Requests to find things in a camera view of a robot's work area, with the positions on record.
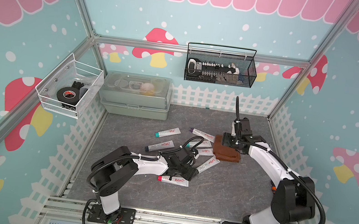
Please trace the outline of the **purple cap toothpaste tube top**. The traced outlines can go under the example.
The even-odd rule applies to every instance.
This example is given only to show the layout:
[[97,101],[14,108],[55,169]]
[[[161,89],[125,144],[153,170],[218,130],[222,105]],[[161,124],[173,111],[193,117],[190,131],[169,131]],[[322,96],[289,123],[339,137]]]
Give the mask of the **purple cap toothpaste tube top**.
[[189,131],[197,136],[203,137],[205,140],[208,140],[212,143],[215,142],[216,137],[213,135],[210,135],[204,131],[198,130],[196,128],[191,128]]

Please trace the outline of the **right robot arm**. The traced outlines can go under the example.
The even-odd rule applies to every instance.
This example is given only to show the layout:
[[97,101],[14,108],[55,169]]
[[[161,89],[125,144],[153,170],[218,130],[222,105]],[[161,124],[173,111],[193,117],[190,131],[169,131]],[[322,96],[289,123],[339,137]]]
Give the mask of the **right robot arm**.
[[326,213],[315,193],[315,183],[292,170],[261,136],[254,135],[247,118],[240,118],[239,97],[232,132],[222,145],[255,160],[276,188],[268,208],[245,216],[241,224],[326,224]]

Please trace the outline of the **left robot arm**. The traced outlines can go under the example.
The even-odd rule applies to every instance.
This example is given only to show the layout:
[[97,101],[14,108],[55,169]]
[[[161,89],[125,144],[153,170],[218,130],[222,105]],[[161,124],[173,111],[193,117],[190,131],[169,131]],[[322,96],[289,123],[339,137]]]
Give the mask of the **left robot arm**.
[[178,149],[160,151],[155,156],[133,153],[127,146],[119,147],[91,166],[86,182],[94,191],[102,212],[106,216],[117,215],[121,210],[118,192],[136,175],[186,181],[198,175],[193,165],[199,156],[197,147],[203,142],[204,138],[195,136]]

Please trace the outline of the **brown microfiber cloth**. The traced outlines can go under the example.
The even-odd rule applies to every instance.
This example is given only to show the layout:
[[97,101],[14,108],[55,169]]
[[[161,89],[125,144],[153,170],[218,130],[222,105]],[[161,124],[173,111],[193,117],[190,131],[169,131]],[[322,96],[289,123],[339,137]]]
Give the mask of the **brown microfiber cloth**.
[[222,135],[215,136],[213,153],[216,159],[219,161],[238,163],[241,160],[240,153],[233,148],[222,145],[222,137]]

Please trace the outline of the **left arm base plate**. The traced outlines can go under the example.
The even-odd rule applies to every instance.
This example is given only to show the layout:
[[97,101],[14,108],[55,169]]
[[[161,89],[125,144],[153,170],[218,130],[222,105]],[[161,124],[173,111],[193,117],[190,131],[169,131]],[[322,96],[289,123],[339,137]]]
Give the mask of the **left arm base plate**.
[[87,210],[87,221],[103,224],[133,224],[136,210],[119,208],[117,211],[105,214],[99,204],[94,204]]

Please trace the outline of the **dark cap toothpaste tube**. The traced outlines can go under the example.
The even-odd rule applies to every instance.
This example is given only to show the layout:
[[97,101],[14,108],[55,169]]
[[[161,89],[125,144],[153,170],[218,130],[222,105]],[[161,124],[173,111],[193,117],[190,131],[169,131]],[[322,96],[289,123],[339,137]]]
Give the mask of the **dark cap toothpaste tube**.
[[173,148],[174,146],[174,142],[173,141],[166,141],[166,142],[162,142],[162,143],[158,143],[158,144],[152,144],[152,145],[148,145],[145,146],[145,151],[146,152],[152,152],[152,151],[158,151],[158,150],[163,150],[163,149],[168,149],[168,148]]
[[198,166],[196,169],[199,173],[202,173],[213,166],[216,166],[220,161],[216,157],[212,157],[204,162],[202,165]]

